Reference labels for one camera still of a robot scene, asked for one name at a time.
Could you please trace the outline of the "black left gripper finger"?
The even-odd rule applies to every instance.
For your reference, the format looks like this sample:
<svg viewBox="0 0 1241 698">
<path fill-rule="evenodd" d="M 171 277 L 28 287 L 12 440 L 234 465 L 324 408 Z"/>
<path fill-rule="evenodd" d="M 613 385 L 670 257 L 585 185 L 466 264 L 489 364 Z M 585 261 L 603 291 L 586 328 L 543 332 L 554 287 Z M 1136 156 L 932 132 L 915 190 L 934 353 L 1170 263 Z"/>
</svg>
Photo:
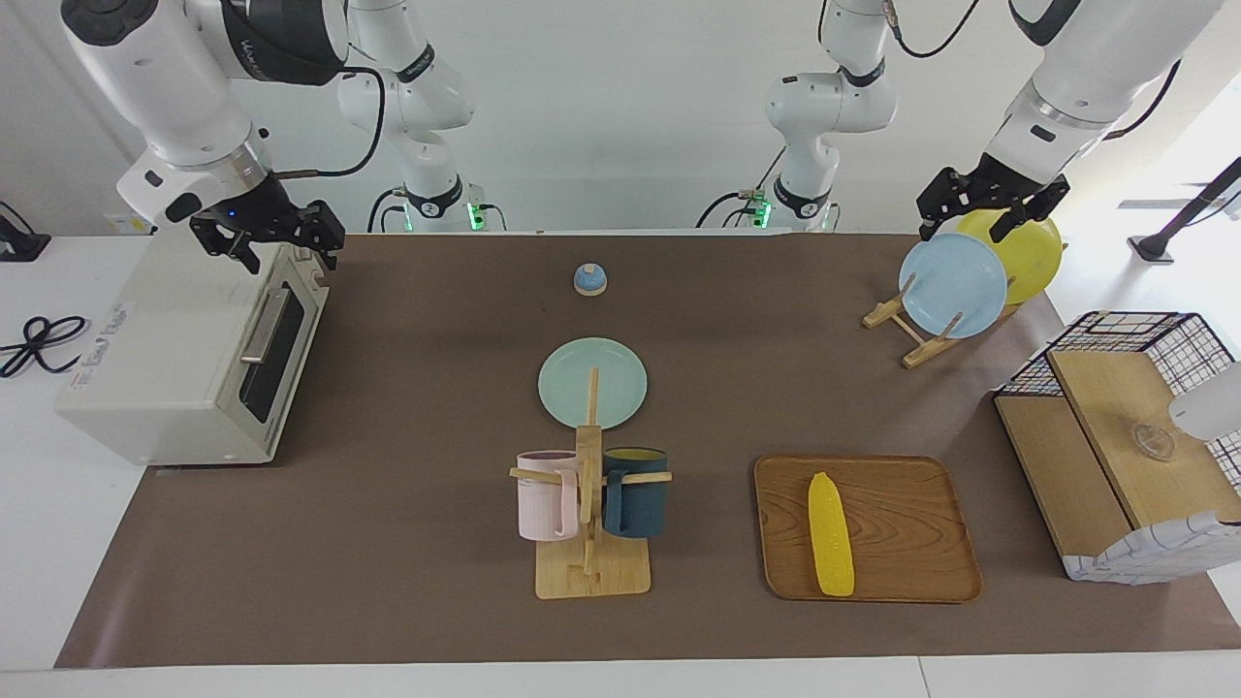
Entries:
<svg viewBox="0 0 1241 698">
<path fill-rule="evenodd" d="M 922 241 L 931 241 L 944 222 L 970 212 L 970 178 L 944 166 L 916 197 Z"/>
<path fill-rule="evenodd" d="M 1001 243 L 1006 235 L 1018 227 L 1028 222 L 1042 222 L 1046 221 L 1055 207 L 1066 197 L 1069 189 L 1069 180 L 1064 174 L 1047 184 L 1028 200 L 1014 200 L 1010 206 L 1001 211 L 1001 216 L 994 221 L 989 227 L 989 238 L 992 242 Z"/>
</svg>

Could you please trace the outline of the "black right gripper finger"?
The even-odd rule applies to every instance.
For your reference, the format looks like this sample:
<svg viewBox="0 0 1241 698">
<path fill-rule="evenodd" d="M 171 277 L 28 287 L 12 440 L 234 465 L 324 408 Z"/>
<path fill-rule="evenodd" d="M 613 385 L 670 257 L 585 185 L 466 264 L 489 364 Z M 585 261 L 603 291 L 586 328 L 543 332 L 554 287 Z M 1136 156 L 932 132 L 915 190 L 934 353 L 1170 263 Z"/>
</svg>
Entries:
<svg viewBox="0 0 1241 698">
<path fill-rule="evenodd" d="M 202 215 L 192 216 L 189 226 L 208 256 L 225 256 L 243 265 L 251 274 L 261 273 L 261 258 L 251 248 L 248 233 L 230 231 L 216 219 Z"/>
<path fill-rule="evenodd" d="M 297 207 L 297 247 L 310 250 L 325 270 L 338 270 L 336 253 L 345 246 L 345 227 L 328 202 L 309 202 Z"/>
</svg>

